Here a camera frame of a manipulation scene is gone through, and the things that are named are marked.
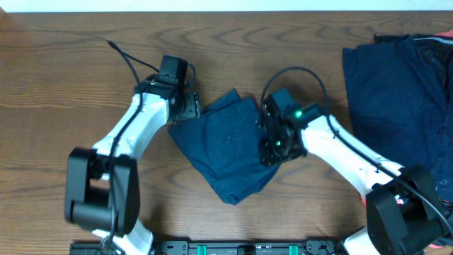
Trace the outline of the dark blue denim shorts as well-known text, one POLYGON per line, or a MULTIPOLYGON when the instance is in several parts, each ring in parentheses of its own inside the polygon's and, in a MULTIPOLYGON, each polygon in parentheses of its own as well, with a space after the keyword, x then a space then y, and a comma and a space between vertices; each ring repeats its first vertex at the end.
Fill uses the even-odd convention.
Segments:
POLYGON ((201 118, 174 125, 168 133, 223 203, 236 205, 260 192, 280 165, 260 162, 258 127, 252 98, 232 90, 202 111, 201 118))

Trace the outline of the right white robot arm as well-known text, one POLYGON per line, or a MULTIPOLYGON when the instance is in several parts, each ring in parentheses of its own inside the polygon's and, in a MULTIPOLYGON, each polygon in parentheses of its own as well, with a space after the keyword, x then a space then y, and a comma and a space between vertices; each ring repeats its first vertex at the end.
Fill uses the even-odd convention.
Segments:
POLYGON ((366 226, 344 238, 337 254, 418 254, 452 233, 428 172, 385 159, 319 105, 268 101, 258 123, 267 133, 259 145, 263 165, 313 154, 365 199, 366 226))

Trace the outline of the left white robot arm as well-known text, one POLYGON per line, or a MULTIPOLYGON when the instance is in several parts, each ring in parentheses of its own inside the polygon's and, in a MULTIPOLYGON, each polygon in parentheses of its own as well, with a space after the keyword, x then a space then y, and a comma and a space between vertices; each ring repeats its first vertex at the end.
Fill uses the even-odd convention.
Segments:
POLYGON ((101 238, 74 242, 70 254, 151 254, 153 234, 139 219, 138 162, 167 122, 199 118, 200 99, 183 86, 143 81, 116 126, 67 162, 64 217, 101 238))

